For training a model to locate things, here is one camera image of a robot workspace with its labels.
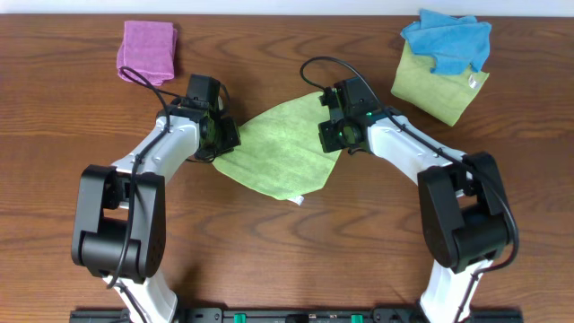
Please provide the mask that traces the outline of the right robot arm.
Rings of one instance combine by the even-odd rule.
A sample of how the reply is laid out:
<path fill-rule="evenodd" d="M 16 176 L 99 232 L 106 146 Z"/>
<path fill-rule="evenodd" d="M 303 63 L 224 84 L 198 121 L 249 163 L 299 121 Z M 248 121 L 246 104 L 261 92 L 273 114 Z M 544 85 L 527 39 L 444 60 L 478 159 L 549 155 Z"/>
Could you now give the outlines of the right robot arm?
<path fill-rule="evenodd" d="M 418 188 L 422 233 L 434 263 L 418 301 L 427 322 L 464 322 L 484 274 L 516 236 L 495 160 L 425 135 L 378 102 L 360 77 L 326 87 L 329 119 L 318 126 L 325 152 L 365 152 L 393 164 Z"/>

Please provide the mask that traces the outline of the light green cloth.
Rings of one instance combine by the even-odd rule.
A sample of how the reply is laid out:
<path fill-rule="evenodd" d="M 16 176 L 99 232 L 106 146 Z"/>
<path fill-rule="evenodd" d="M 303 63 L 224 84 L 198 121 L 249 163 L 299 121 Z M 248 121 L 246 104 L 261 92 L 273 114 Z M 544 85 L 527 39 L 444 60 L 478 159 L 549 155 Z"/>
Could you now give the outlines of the light green cloth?
<path fill-rule="evenodd" d="M 324 187 L 340 156 L 323 151 L 318 124 L 329 119 L 320 92 L 281 103 L 239 127 L 241 144 L 216 158 L 215 169 L 277 200 L 301 205 Z"/>

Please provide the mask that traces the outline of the crumpled blue cloth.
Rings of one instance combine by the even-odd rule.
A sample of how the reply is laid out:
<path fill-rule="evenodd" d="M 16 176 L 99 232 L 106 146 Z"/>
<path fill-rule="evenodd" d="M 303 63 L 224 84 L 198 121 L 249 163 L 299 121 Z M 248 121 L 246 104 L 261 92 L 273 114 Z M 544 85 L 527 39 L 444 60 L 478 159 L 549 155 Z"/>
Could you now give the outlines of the crumpled blue cloth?
<path fill-rule="evenodd" d="M 457 18 L 421 9 L 420 19 L 404 27 L 401 36 L 415 55 L 434 59 L 433 74 L 459 75 L 467 68 L 482 71 L 490 55 L 491 29 L 473 15 Z"/>

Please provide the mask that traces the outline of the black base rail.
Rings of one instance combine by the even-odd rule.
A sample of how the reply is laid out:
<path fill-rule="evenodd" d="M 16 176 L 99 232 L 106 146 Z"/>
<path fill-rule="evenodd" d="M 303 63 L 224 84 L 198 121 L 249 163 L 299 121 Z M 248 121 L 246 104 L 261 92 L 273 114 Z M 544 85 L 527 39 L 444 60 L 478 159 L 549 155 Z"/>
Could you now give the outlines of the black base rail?
<path fill-rule="evenodd" d="M 70 323 L 135 322 L 125 310 L 74 310 Z M 197 308 L 179 311 L 178 323 L 415 323 L 429 322 L 420 311 L 407 308 L 374 310 L 222 310 Z M 522 323 L 519 310 L 477 310 L 463 322 Z"/>

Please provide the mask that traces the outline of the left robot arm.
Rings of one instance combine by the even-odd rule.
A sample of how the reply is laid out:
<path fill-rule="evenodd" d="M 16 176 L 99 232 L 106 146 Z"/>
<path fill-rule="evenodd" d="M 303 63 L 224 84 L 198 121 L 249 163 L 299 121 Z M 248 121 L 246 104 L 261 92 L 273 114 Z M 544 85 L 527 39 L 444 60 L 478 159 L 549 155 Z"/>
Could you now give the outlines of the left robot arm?
<path fill-rule="evenodd" d="M 161 271 L 166 244 L 166 186 L 186 162 L 211 163 L 239 146 L 226 87 L 191 75 L 187 91 L 165 101 L 161 91 L 123 66 L 128 79 L 151 89 L 161 110 L 151 133 L 110 166 L 89 165 L 80 178 L 72 259 L 115 290 L 122 310 L 75 310 L 73 322 L 174 322 L 178 296 Z"/>

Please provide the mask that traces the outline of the olive green cloth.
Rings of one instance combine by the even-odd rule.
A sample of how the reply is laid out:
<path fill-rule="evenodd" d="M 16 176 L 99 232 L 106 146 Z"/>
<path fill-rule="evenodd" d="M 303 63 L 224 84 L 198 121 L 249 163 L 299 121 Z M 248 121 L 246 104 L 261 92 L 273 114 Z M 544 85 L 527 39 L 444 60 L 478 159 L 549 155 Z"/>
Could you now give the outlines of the olive green cloth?
<path fill-rule="evenodd" d="M 415 55 L 405 42 L 391 93 L 452 127 L 489 78 L 468 67 L 462 74 L 431 72 L 432 57 Z"/>

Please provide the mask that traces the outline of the folded pink cloth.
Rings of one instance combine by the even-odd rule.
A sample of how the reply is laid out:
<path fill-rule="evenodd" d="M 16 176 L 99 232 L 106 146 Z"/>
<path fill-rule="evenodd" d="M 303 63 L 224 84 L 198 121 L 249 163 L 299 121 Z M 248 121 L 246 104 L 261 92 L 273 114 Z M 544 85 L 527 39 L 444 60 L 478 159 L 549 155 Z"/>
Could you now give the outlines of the folded pink cloth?
<path fill-rule="evenodd" d="M 152 85 L 175 77 L 178 31 L 172 22 L 126 21 L 117 53 L 117 69 L 127 66 Z"/>

